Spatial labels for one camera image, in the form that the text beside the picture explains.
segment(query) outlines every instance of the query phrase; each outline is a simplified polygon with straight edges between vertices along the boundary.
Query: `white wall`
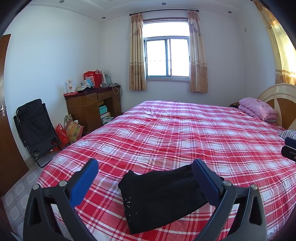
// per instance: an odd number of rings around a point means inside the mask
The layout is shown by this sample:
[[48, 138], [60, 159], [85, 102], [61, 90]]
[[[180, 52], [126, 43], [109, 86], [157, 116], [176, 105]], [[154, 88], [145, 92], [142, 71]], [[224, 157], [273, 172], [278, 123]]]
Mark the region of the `white wall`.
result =
[[[208, 65], [208, 93], [188, 91], [186, 82], [148, 81], [146, 91], [130, 91], [128, 85], [130, 60], [130, 16], [103, 23], [102, 69], [112, 82], [123, 89], [122, 111], [146, 100], [174, 100], [228, 106], [240, 100], [243, 92], [243, 56], [238, 24], [235, 19], [200, 11]], [[187, 17], [186, 11], [144, 13], [143, 18]]]
[[266, 26], [253, 2], [244, 4], [239, 25], [244, 51], [244, 97], [257, 98], [275, 84], [275, 64]]
[[101, 23], [67, 10], [26, 7], [10, 24], [4, 93], [9, 123], [24, 159], [24, 148], [13, 122], [16, 109], [42, 99], [54, 126], [67, 115], [65, 82], [77, 84], [88, 70], [100, 69]]

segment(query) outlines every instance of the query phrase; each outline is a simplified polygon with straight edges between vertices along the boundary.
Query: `wooden headboard panel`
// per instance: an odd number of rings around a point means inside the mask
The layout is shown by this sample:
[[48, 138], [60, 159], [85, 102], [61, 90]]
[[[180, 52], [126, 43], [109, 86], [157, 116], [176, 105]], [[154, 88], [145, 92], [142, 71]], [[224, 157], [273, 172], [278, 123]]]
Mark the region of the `wooden headboard panel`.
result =
[[277, 124], [285, 129], [296, 130], [296, 86], [277, 84], [268, 88], [259, 97], [276, 109]]

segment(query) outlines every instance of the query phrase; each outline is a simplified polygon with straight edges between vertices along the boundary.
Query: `plaid bedspread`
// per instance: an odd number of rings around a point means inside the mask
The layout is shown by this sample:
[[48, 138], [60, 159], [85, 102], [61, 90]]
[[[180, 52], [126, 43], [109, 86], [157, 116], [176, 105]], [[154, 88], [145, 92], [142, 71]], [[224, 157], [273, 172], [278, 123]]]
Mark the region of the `plaid bedspread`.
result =
[[[99, 173], [75, 209], [98, 240], [191, 241], [210, 218], [213, 206], [206, 204], [164, 227], [130, 235], [117, 184], [130, 169], [137, 174], [172, 170], [201, 158], [235, 185], [260, 187], [271, 239], [296, 203], [296, 165], [281, 155], [284, 141], [278, 133], [282, 130], [235, 108], [144, 102], [60, 152], [38, 183], [55, 186], [95, 158]], [[226, 237], [237, 208], [219, 240]], [[61, 220], [56, 208], [54, 212]]]

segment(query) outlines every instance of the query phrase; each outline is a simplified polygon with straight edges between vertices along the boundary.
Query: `striped pillow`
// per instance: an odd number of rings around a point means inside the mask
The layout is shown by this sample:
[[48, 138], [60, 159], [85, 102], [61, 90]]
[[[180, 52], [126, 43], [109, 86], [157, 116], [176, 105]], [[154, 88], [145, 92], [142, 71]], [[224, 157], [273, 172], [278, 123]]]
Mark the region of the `striped pillow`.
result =
[[294, 130], [286, 130], [279, 134], [281, 138], [285, 140], [286, 137], [290, 137], [291, 139], [296, 140], [296, 131]]

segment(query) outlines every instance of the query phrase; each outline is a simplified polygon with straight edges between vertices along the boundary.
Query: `curtain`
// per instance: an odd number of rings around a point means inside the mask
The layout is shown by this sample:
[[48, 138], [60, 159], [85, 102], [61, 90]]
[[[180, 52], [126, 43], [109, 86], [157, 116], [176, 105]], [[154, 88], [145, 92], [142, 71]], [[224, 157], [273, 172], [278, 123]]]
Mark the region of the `curtain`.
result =
[[259, 0], [254, 0], [254, 3], [266, 24], [274, 52], [276, 84], [296, 85], [296, 50], [290, 38], [275, 16]]
[[146, 90], [142, 14], [131, 17], [131, 59], [129, 66], [130, 90]]
[[207, 93], [207, 62], [200, 20], [196, 11], [188, 11], [190, 41], [190, 90]]

